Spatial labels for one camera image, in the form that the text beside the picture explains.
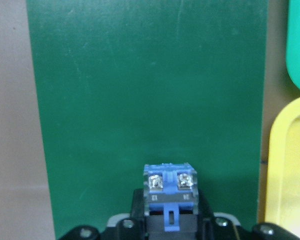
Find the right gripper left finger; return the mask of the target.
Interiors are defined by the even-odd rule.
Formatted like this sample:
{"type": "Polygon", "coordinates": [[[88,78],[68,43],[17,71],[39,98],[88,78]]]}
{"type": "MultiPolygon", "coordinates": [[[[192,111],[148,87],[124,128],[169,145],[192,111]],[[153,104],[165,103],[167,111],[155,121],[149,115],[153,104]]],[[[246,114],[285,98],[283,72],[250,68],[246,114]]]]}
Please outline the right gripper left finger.
{"type": "Polygon", "coordinates": [[[59,240],[146,240],[147,234],[144,222],[130,216],[129,213],[120,213],[111,216],[104,231],[100,232],[91,225],[78,225],[59,240]]]}

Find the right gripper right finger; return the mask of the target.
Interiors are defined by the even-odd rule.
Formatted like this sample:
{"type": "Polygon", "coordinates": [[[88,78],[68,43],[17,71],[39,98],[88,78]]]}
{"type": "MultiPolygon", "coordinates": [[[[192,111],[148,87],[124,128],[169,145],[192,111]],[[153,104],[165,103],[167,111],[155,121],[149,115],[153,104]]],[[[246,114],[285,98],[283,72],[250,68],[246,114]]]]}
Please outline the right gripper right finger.
{"type": "Polygon", "coordinates": [[[232,214],[215,212],[213,217],[204,218],[198,227],[198,240],[299,240],[300,237],[281,226],[261,222],[250,230],[242,227],[232,214]]]}

